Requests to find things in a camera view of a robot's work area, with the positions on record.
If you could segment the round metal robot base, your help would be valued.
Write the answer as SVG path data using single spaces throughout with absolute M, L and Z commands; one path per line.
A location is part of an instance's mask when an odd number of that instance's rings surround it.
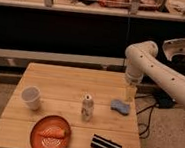
M 162 50 L 167 66 L 185 74 L 185 38 L 166 40 Z

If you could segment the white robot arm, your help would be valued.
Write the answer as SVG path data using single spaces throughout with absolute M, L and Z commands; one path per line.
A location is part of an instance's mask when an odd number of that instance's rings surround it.
M 158 46 L 154 41 L 129 45 L 125 51 L 126 81 L 137 85 L 143 75 L 147 75 L 185 108 L 185 76 L 156 60 L 157 54 Z

